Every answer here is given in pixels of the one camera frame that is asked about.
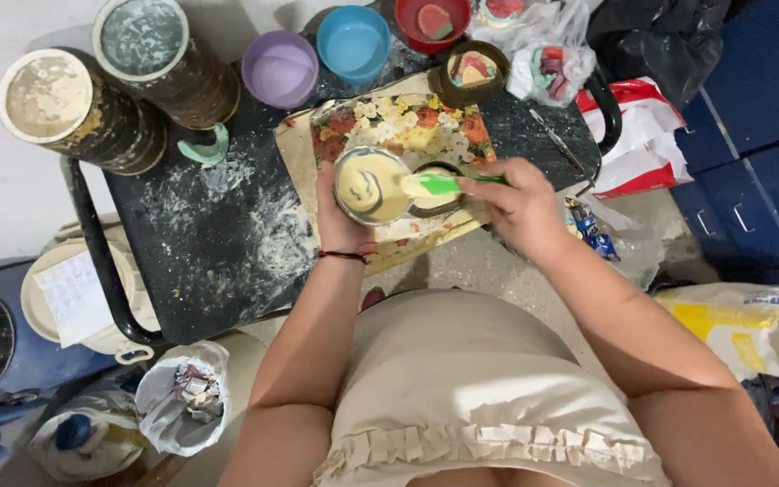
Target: white wall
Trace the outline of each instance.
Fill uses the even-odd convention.
[[[105,0],[0,0],[0,78],[27,51],[54,46],[91,51],[89,33]],[[257,33],[300,30],[331,5],[365,0],[181,0],[196,30],[227,61]],[[84,165],[99,213],[114,211],[101,170]],[[0,123],[0,259],[35,256],[75,219],[58,154],[22,142]]]

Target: red string bracelet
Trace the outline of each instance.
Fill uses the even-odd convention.
[[[366,265],[369,264],[368,262],[366,262],[365,257],[361,256],[359,254],[348,254],[346,252],[334,252],[332,250],[330,250],[329,252],[324,252],[323,250],[320,250],[318,252],[318,258],[327,257],[327,256],[329,256],[329,257],[338,257],[338,258],[341,258],[341,259],[351,259],[351,260],[354,260],[354,261],[360,261],[360,262],[362,262],[362,263],[364,263]]]

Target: red and white plastic bag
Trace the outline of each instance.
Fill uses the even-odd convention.
[[[623,129],[615,147],[603,156],[600,177],[591,190],[596,198],[618,198],[693,181],[687,161],[675,144],[674,131],[687,124],[651,78],[609,85],[621,107]],[[602,113],[587,90],[576,104],[595,140],[606,132]]]

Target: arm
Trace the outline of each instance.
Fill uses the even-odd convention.
[[[334,171],[318,177],[318,227],[324,249],[362,251],[373,230],[354,223],[332,196]],[[332,411],[359,308],[365,266],[326,257],[308,277],[254,378],[240,437],[222,487],[308,487],[330,448]]]
[[[639,292],[559,219],[541,171],[489,169],[513,187],[460,182],[561,296],[676,485],[779,485],[779,450],[750,398],[707,345]]]

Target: beige ruffled top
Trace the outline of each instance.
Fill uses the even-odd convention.
[[[359,316],[319,487],[512,467],[579,487],[668,486],[626,406],[542,322],[485,294],[401,294]]]

